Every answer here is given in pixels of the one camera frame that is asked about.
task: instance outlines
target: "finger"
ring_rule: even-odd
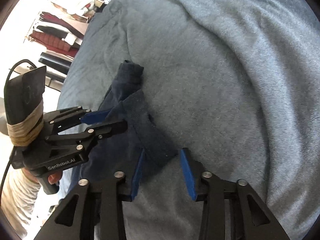
[[[57,171],[56,173],[51,174],[51,175],[48,177],[48,181],[49,181],[50,184],[55,184],[55,183],[57,183],[61,178],[62,178],[62,171]]]

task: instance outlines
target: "metal screw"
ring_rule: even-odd
[[[204,171],[204,172],[202,172],[202,177],[211,178],[212,173],[210,171]]]
[[[123,171],[116,171],[114,176],[116,178],[123,178],[124,177],[124,172]]]
[[[248,185],[248,182],[245,180],[245,179],[239,179],[238,180],[238,184],[240,186],[247,186]]]
[[[81,179],[81,180],[79,180],[79,182],[78,182],[78,184],[79,184],[80,186],[86,186],[86,185],[88,185],[88,183],[89,183],[89,181],[88,181],[87,179]]]

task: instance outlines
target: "beige sleeve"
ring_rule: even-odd
[[[20,238],[27,235],[31,214],[40,184],[23,174],[22,170],[8,172],[1,196],[1,208]]]

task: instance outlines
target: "person's arm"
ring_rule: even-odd
[[[9,171],[4,182],[1,208],[20,238],[27,235],[40,184],[26,177],[22,170]]]

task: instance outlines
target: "gray handle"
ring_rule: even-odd
[[[48,177],[37,178],[40,185],[43,187],[44,193],[47,195],[56,194],[59,191],[59,182],[56,184],[50,184]]]

